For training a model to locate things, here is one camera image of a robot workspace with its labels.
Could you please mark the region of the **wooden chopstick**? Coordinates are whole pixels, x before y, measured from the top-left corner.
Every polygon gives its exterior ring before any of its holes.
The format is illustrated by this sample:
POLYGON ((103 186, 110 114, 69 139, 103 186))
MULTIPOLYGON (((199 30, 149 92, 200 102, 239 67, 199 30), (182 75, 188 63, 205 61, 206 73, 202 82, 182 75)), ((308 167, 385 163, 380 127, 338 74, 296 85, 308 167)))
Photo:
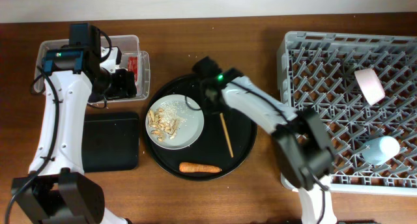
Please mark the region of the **wooden chopstick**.
POLYGON ((232 149, 232 146, 231 146, 229 132, 228 132, 228 129, 227 129, 227 124, 226 124, 225 119, 224 119, 224 115, 223 115, 223 113, 220 113, 219 116, 220 116, 220 120, 221 120, 221 124, 222 124, 222 128, 223 128, 223 132, 224 132, 224 135, 225 135, 225 140, 226 140, 226 143, 227 143, 227 147, 228 147, 228 150, 229 150, 229 153, 230 153, 230 157, 234 158, 234 153, 233 153, 233 149, 232 149))

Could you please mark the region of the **red snack wrapper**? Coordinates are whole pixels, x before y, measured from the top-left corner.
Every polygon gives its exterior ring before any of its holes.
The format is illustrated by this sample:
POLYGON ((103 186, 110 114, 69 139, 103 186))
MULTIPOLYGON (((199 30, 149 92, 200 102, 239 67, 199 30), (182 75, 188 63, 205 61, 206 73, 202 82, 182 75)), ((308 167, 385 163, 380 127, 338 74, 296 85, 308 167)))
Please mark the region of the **red snack wrapper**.
POLYGON ((137 81, 137 72, 138 72, 138 57, 129 57, 128 58, 128 71, 134 74, 134 79, 137 81))

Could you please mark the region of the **light blue cup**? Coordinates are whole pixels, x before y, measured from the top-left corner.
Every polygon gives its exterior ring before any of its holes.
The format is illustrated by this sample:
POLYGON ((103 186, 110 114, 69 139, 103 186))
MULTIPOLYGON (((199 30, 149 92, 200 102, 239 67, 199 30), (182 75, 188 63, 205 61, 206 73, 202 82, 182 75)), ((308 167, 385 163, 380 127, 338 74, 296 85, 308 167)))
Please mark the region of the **light blue cup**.
POLYGON ((400 144, 391 136, 383 136, 364 143, 364 160, 372 165, 382 165, 399 153, 400 144))

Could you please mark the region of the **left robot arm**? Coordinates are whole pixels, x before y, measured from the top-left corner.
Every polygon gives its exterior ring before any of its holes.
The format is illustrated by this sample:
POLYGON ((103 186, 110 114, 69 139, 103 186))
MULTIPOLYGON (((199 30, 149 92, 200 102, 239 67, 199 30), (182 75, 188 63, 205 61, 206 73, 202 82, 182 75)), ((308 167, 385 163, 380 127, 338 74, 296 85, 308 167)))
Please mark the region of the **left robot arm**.
POLYGON ((67 45, 49 49, 37 67, 46 97, 40 141, 26 177, 14 178, 5 211, 9 223, 18 204, 33 223, 129 223, 106 208, 102 188, 84 175, 82 137, 89 100, 131 98, 134 73, 109 70, 121 62, 119 48, 102 52, 110 38, 89 23, 70 26, 67 45))

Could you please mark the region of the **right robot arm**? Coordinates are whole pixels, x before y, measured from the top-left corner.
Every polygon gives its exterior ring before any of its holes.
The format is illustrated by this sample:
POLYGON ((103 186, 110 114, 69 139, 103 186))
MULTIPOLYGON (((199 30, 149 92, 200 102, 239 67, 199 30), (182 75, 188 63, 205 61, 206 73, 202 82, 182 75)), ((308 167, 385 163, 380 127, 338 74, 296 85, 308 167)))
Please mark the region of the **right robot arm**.
POLYGON ((337 223, 330 173, 336 150, 319 114, 281 103, 235 68, 222 71, 210 57, 197 61, 204 113, 234 109, 260 126, 274 142, 281 175, 298 190, 303 223, 337 223))

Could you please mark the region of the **grey dishwasher rack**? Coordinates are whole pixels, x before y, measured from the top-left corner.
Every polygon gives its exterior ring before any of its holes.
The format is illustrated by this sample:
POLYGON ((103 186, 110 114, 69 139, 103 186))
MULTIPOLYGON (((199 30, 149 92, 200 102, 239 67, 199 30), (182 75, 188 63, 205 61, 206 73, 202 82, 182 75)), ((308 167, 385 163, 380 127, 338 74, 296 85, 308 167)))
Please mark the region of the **grey dishwasher rack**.
POLYGON ((318 112, 336 148, 332 191, 416 195, 416 39, 411 36, 288 32, 277 52, 281 101, 318 112), (385 97, 369 105, 354 72, 372 68, 385 97), (391 136, 399 153, 382 165, 364 143, 391 136))

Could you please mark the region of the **rice grains pile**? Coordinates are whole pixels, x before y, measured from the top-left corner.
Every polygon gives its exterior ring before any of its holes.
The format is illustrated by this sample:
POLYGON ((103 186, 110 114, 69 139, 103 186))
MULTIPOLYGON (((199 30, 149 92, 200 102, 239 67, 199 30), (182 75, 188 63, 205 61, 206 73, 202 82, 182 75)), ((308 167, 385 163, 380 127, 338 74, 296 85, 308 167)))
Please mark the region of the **rice grains pile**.
POLYGON ((174 120, 180 123, 186 122, 187 109, 188 107, 183 102, 165 102, 158 108, 160 122, 164 124, 172 123, 174 120))

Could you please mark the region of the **grey round plate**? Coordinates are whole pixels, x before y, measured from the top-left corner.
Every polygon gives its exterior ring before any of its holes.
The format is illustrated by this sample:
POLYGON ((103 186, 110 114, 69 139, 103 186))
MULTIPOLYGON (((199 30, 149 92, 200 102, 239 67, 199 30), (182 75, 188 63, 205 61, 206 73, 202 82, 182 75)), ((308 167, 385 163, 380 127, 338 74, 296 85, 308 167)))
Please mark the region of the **grey round plate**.
POLYGON ((148 118, 145 118, 145 130, 151 141, 158 147, 168 150, 180 150, 190 146, 201 135, 204 128, 204 115, 196 101, 181 94, 170 94, 164 96, 151 105, 150 109, 156 110, 165 102, 179 101, 186 104, 186 122, 180 123, 176 138, 166 139, 159 142, 155 136, 151 135, 151 128, 148 127, 148 118))

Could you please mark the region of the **clear plastic bin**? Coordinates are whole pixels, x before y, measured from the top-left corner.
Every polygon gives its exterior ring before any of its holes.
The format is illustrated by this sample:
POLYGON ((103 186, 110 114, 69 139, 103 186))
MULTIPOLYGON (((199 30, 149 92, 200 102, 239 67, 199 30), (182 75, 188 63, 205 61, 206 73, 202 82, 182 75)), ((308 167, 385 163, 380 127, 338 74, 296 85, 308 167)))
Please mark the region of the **clear plastic bin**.
MULTIPOLYGON (((135 82, 136 95, 132 98, 107 99, 108 103, 142 101, 148 98, 151 85, 151 68, 149 54, 141 50, 139 38, 136 35, 117 35, 109 37, 113 47, 121 50, 121 68, 128 68, 129 58, 137 59, 137 78, 135 82)), ((59 49, 68 44, 68 39, 47 40, 41 43, 38 49, 36 65, 40 66, 42 58, 50 49, 59 49)))

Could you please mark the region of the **round black serving tray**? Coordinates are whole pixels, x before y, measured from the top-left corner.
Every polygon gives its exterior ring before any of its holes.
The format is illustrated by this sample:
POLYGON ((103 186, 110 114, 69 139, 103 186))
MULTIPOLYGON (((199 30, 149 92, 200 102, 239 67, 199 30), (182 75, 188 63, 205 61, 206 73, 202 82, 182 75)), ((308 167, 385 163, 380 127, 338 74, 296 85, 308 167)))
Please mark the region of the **round black serving tray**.
POLYGON ((232 109, 224 114, 234 156, 227 147, 220 117, 205 115, 201 135, 190 146, 178 150, 159 147, 149 133, 143 134, 149 153, 168 173, 186 180, 206 181, 227 175, 249 155, 257 135, 257 125, 239 111, 232 109), (219 173, 182 173, 181 162, 192 162, 219 167, 219 173))

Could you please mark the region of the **peanut shells pile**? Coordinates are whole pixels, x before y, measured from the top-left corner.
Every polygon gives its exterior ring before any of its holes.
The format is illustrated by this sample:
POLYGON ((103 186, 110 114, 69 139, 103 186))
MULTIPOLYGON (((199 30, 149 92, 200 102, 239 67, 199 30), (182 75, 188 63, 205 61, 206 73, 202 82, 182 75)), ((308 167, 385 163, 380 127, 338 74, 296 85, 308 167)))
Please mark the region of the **peanut shells pile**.
POLYGON ((156 110, 150 109, 147 118, 151 135, 155 136, 159 142, 163 142, 167 138, 170 140, 176 138, 182 120, 174 112, 161 107, 156 110))

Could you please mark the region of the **black rectangular tray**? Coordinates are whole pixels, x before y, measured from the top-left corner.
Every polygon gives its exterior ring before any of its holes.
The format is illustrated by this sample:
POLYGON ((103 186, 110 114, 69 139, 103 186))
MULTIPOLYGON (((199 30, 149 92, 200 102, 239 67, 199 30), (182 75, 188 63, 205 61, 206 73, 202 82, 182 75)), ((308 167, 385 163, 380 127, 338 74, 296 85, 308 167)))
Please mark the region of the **black rectangular tray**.
POLYGON ((139 115, 86 115, 81 151, 86 173, 135 169, 139 165, 139 115))

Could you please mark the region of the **orange carrot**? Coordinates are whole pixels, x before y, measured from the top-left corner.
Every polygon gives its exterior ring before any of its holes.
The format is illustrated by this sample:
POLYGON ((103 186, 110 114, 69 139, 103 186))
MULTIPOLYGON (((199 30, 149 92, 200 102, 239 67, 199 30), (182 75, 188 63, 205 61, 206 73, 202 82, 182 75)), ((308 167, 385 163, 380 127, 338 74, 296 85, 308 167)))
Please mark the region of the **orange carrot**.
POLYGON ((179 170, 182 173, 219 173, 222 171, 221 168, 213 165, 205 165, 190 162, 181 162, 179 170))

